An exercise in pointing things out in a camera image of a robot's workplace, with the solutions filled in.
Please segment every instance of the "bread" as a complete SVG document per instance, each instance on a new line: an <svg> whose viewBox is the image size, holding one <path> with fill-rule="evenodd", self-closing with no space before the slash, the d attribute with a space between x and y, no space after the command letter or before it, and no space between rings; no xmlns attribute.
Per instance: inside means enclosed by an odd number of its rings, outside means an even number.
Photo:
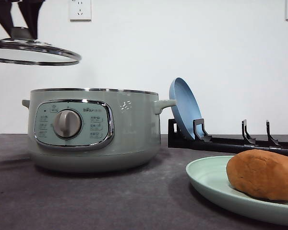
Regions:
<svg viewBox="0 0 288 230"><path fill-rule="evenodd" d="M263 150L248 150L226 166L231 185L258 198L288 200L288 157Z"/></svg>

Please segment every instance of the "dark countertop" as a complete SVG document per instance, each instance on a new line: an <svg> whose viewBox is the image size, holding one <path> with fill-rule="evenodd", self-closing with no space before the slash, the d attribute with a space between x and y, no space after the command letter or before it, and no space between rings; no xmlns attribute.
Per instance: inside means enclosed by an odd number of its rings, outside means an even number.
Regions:
<svg viewBox="0 0 288 230"><path fill-rule="evenodd" d="M220 208L192 187L187 163L233 154L169 149L167 135L161 143L137 168L67 174L36 167L26 135L0 134L0 230L288 229Z"/></svg>

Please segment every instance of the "cooker base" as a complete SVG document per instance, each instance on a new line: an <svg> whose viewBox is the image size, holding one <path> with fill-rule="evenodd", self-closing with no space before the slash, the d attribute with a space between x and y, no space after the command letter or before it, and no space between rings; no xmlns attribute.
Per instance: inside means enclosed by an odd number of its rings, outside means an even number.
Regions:
<svg viewBox="0 0 288 230"><path fill-rule="evenodd" d="M30 154L36 165L46 169L68 173L100 173L145 164L156 156L159 148L108 156L53 156L34 152Z"/></svg>

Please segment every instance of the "cooker handle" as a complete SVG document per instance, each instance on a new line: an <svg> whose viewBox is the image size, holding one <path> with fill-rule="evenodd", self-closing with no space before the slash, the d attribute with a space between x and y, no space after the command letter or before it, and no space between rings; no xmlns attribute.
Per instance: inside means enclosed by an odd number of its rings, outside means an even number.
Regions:
<svg viewBox="0 0 288 230"><path fill-rule="evenodd" d="M154 101L154 113L160 114L164 108L175 106L176 100Z"/></svg>
<svg viewBox="0 0 288 230"><path fill-rule="evenodd" d="M30 106L30 100L22 100L21 102L22 102L23 106L29 108L29 106Z"/></svg>

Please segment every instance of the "brand logo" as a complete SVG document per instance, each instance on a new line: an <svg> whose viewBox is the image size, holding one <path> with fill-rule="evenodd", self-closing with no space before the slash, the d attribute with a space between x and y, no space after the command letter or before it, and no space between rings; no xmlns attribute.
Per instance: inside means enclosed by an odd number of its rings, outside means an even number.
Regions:
<svg viewBox="0 0 288 230"><path fill-rule="evenodd" d="M83 112L96 112L96 109L84 108Z"/></svg>

